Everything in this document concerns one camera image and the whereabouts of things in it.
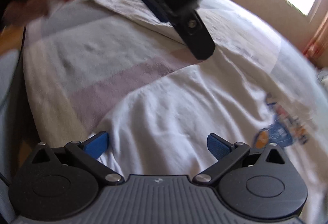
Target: blue gripper pad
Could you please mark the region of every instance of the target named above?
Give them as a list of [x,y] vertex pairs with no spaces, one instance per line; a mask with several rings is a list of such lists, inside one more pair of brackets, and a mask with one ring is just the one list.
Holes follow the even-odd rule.
[[82,144],[84,144],[83,151],[97,159],[108,149],[109,135],[107,132],[100,132]]
[[229,144],[227,145],[224,140],[218,140],[217,137],[214,133],[207,137],[207,149],[217,160],[220,160],[231,152],[231,148],[229,147],[230,143],[227,142]]

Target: orange curtain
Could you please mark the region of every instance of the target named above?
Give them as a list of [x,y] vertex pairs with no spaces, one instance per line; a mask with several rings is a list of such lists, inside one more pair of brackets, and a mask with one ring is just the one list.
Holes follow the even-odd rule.
[[319,29],[307,45],[303,54],[314,64],[317,65],[318,58],[328,48],[328,12],[320,25]]

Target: white fabric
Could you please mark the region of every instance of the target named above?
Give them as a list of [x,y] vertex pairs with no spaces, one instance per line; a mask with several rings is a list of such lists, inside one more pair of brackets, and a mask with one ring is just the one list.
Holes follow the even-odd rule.
[[[160,24],[138,0],[94,1],[176,38],[173,28]],[[265,104],[266,94],[271,93],[291,115],[299,116],[311,133],[307,144],[294,144],[286,151],[309,188],[302,218],[315,223],[328,183],[328,150],[321,145],[327,140],[324,119],[328,102],[312,82],[313,68],[249,13],[239,15],[238,10],[227,9],[198,12],[216,43],[214,55],[144,86],[118,103],[95,130],[110,134],[111,148],[101,161],[124,177],[192,177],[215,162],[206,148],[209,133],[251,145],[255,134],[272,123],[272,113]],[[276,52],[280,46],[288,48],[281,50],[283,55]],[[296,54],[289,58],[300,60],[297,67],[301,71],[307,69],[310,79],[304,82],[310,82],[310,86],[300,85],[294,77],[295,68],[290,68],[294,63],[281,62],[287,53]]]

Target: bed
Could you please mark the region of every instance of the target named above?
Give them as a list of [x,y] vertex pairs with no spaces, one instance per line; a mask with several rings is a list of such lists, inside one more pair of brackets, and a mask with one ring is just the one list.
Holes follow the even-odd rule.
[[[328,98],[315,68],[229,0],[202,0],[198,13],[216,43],[202,62],[139,0],[80,0],[30,24],[24,77],[41,140],[61,147],[105,130],[111,146],[100,161],[124,177],[196,175],[216,162],[211,132],[278,142],[309,189],[302,218],[323,222]],[[302,134],[263,141],[277,113]]]

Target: ribbed gray panel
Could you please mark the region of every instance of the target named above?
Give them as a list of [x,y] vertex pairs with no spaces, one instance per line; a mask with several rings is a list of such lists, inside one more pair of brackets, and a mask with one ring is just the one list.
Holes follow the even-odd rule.
[[[13,224],[259,224],[228,211],[211,188],[186,176],[130,176],[121,186],[104,188],[83,213],[61,221],[18,217]],[[279,224],[302,224],[297,219]]]

